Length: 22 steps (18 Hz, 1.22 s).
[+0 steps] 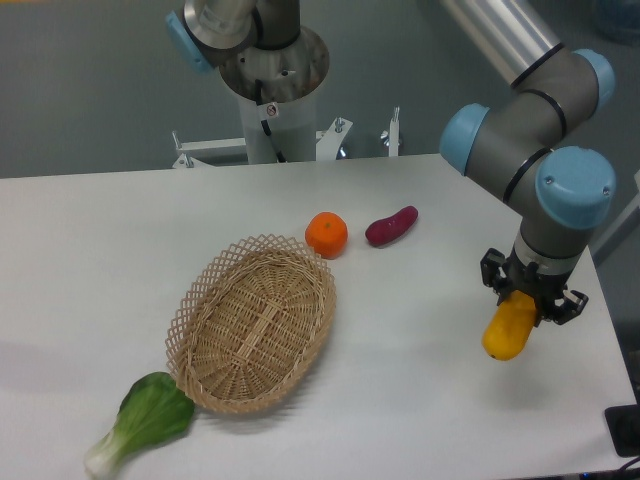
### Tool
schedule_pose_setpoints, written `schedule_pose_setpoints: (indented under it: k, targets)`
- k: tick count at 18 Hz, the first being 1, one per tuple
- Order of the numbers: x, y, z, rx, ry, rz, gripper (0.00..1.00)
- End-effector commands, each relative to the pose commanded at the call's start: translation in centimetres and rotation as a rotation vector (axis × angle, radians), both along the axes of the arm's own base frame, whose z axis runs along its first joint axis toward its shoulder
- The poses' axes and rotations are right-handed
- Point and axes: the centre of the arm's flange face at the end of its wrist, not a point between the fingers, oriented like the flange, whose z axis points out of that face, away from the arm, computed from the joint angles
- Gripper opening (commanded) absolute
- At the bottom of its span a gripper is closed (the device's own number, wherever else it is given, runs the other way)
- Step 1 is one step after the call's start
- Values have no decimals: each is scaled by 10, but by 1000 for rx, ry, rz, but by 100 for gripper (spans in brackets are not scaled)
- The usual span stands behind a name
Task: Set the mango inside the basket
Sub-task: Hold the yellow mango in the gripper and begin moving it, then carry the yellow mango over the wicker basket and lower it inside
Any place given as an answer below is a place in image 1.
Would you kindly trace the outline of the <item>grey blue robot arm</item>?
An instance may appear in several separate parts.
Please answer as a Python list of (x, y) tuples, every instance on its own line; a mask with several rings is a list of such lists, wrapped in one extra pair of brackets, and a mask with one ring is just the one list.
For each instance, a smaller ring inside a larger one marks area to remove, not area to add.
[[(517, 212), (512, 251), (488, 251), (482, 281), (501, 301), (529, 295), (537, 321), (565, 324), (588, 298), (567, 286), (606, 217), (616, 176), (595, 151), (563, 138), (611, 98), (609, 62), (564, 47), (525, 1), (448, 1), (445, 9), (514, 91), (503, 109), (461, 108), (439, 142), (461, 175)], [(296, 1), (187, 1), (165, 19), (175, 48), (196, 71), (218, 70), (236, 96), (253, 164), (333, 160), (348, 125), (315, 127), (314, 94), (329, 53), (300, 22)]]

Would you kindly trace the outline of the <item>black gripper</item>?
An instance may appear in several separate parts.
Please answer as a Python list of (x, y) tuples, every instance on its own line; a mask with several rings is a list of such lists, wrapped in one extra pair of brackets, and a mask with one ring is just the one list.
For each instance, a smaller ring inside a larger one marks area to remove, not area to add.
[(565, 290), (569, 272), (547, 275), (541, 265), (530, 262), (525, 265), (515, 252), (507, 258), (500, 251), (489, 248), (480, 261), (482, 283), (497, 295), (500, 306), (515, 291), (534, 300), (542, 313), (542, 320), (564, 325), (580, 316), (589, 297), (577, 290)]

